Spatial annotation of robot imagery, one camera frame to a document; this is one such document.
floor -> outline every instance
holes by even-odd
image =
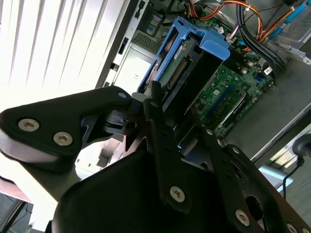
[[[0,194],[0,220],[2,220],[3,216],[6,214],[10,206],[15,201],[15,198],[8,197],[4,194]],[[19,213],[12,227],[8,231],[8,233],[25,233],[28,228],[28,223],[31,215],[31,211],[33,209],[33,205],[27,203],[24,209]],[[30,231],[30,233],[39,233],[38,231]]]
[[[294,182],[286,189],[286,197],[288,203],[311,226],[311,158],[304,159],[304,165],[293,175]]]

green circuit board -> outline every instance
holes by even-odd
[[[215,29],[226,37],[231,31],[216,19],[193,20],[192,23],[198,28]],[[272,73],[267,75],[264,72],[269,67],[260,56],[244,52],[236,41],[229,43],[229,63],[224,62],[218,68],[213,83],[204,87],[194,103],[202,123],[220,138],[228,133],[261,94],[275,88]]]

black metal arm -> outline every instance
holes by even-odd
[[[0,114],[1,152],[46,172],[66,172],[82,148],[124,135],[126,158],[70,188],[52,232],[311,232],[244,153],[219,146],[193,110],[174,131],[166,125],[160,84],[151,90],[138,101],[110,86]]]

